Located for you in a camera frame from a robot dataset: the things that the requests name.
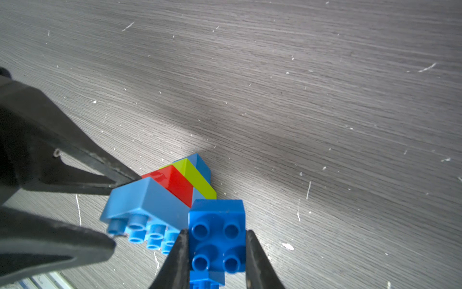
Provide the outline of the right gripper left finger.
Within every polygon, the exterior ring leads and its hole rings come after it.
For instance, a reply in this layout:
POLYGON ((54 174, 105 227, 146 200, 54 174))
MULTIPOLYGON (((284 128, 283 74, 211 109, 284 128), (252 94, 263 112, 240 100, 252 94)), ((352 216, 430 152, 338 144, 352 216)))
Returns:
POLYGON ((189 289, 190 257, 188 230, 183 229, 149 289, 189 289))

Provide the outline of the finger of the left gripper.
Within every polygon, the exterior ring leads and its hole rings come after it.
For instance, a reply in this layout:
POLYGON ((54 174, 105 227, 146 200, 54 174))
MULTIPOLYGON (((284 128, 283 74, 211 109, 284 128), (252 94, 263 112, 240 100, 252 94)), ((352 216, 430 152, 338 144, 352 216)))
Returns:
POLYGON ((103 233, 12 208, 1 208, 1 285, 101 263, 116 242, 103 233))
POLYGON ((41 90, 1 77, 1 194, 109 195, 141 177, 103 150, 41 90))

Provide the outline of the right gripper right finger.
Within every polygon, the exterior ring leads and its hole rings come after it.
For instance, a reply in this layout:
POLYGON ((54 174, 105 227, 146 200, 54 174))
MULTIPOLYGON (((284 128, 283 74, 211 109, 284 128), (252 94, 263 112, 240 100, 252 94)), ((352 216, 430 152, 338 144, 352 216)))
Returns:
POLYGON ((252 230, 246 232, 245 280, 248 289, 285 289, 252 230))

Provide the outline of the small dark blue lego brick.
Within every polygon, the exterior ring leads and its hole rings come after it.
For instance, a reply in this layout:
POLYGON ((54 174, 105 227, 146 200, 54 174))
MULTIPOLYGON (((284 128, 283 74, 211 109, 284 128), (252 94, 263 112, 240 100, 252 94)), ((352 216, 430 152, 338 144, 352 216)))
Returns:
POLYGON ((188 213, 191 269, 230 274, 244 272, 245 218, 242 200, 195 201, 188 213))

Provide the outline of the light blue long lego brick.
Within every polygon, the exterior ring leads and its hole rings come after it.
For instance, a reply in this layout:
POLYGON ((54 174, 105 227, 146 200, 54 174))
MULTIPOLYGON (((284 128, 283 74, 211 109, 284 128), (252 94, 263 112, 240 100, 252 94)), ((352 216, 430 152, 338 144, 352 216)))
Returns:
MULTIPOLYGON (((193 187, 192 203, 198 199, 206 198, 193 187)), ((154 179, 143 178, 114 189, 100 220, 110 235, 128 235, 131 243, 147 243, 148 249, 168 255, 188 225, 189 210, 154 179)))

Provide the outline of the red lego brick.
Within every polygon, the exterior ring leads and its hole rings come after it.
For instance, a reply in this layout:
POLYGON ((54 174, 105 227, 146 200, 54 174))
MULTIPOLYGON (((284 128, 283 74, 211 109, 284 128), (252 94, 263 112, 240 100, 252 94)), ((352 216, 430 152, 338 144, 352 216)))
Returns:
POLYGON ((152 178, 191 208, 193 185, 173 165, 147 173, 142 178, 152 178))

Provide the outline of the green lego brick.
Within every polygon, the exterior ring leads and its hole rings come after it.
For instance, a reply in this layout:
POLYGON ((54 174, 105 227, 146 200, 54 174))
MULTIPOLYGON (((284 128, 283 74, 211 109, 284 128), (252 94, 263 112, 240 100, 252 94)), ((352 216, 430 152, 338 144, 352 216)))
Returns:
POLYGON ((217 193, 190 160, 183 159, 171 164, 174 166, 206 199, 216 199, 217 193))

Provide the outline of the dark blue long lego brick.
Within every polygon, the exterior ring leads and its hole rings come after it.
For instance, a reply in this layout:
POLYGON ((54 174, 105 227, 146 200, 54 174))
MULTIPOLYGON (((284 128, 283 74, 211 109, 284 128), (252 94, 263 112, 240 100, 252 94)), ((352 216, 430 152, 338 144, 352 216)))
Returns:
POLYGON ((219 289, 225 285, 225 272, 191 271, 190 289, 219 289))

